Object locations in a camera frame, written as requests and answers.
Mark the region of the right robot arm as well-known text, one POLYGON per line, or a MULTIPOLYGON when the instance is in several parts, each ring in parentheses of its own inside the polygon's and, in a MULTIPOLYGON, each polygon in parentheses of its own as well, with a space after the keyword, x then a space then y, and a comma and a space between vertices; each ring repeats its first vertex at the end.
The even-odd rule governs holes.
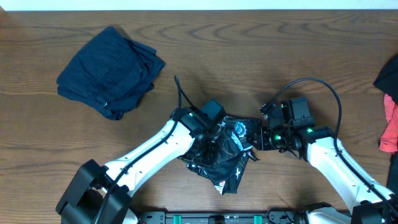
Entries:
POLYGON ((287 223, 397 223, 397 195, 374 180, 346 151, 328 126, 315 126, 306 98, 266 103, 268 125, 248 140, 261 151, 290 152, 319 170, 349 214, 316 203, 287 217, 287 223))

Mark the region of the black orange patterned sports jersey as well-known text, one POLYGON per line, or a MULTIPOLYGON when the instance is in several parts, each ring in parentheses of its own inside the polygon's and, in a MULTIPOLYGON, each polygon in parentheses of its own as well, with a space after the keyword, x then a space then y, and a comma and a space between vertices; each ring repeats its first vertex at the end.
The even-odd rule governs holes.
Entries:
POLYGON ((220 153, 211 167, 197 166, 189 163, 189 151, 179 159, 186 163, 188 170, 212 182, 214 188, 221 194, 235 194, 243 177, 248 160, 259 159, 253 151, 253 145, 248 143, 247 136, 262 126, 258 118, 242 119, 236 116, 225 116, 210 133, 224 131, 219 140, 220 153))

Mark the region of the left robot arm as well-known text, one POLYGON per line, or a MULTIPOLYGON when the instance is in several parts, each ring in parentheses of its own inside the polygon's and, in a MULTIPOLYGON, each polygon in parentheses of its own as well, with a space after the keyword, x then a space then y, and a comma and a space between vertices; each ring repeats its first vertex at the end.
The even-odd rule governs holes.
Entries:
POLYGON ((100 166, 89 160, 76 172, 56 206, 63 223, 137 223, 129 208, 136 191, 164 165, 180 158, 209 167, 216 150, 210 134, 225 116, 210 100, 203 108, 177 108, 165 126, 130 153, 100 166))

